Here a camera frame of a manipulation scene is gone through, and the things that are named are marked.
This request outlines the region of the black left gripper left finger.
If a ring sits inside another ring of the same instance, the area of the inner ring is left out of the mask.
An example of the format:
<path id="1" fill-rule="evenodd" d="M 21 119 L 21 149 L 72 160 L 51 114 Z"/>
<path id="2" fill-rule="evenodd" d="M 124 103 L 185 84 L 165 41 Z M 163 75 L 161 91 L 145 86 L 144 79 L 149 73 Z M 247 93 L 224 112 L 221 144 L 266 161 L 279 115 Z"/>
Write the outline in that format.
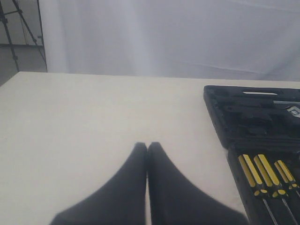
<path id="1" fill-rule="evenodd" d="M 60 212 L 53 225 L 144 225 L 147 147 L 135 144 L 131 154 L 99 190 Z"/>

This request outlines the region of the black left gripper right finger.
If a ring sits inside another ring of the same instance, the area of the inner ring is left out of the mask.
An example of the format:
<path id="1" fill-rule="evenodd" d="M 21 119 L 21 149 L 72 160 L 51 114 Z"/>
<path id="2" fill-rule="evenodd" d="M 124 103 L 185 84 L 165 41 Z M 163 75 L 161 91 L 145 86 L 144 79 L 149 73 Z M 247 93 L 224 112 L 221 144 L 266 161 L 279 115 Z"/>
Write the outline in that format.
<path id="1" fill-rule="evenodd" d="M 197 188 L 173 164 L 163 147 L 148 148 L 148 187 L 154 225 L 247 225 L 248 219 Z"/>

